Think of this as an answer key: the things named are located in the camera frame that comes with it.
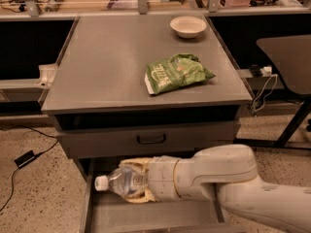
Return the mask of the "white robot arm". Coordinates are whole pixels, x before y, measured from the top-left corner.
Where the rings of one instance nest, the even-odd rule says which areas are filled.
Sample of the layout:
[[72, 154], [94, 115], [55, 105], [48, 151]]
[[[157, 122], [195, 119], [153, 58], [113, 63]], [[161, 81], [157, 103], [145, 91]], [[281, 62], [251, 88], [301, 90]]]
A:
[[248, 146], [212, 147], [191, 158], [131, 158], [120, 166], [147, 177], [143, 194], [133, 203], [216, 200], [222, 209], [257, 223], [286, 233], [311, 233], [310, 189], [265, 182]]

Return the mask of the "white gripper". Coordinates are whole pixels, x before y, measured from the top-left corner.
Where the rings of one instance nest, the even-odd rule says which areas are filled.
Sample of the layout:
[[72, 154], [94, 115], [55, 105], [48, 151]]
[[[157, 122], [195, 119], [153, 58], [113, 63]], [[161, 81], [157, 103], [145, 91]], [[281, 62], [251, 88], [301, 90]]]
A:
[[124, 159], [120, 167], [130, 167], [136, 173], [144, 175], [148, 172], [148, 186], [145, 190], [138, 190], [125, 197], [125, 200], [133, 204], [147, 202], [180, 201], [174, 184], [174, 171], [179, 158], [171, 156], [139, 157]]

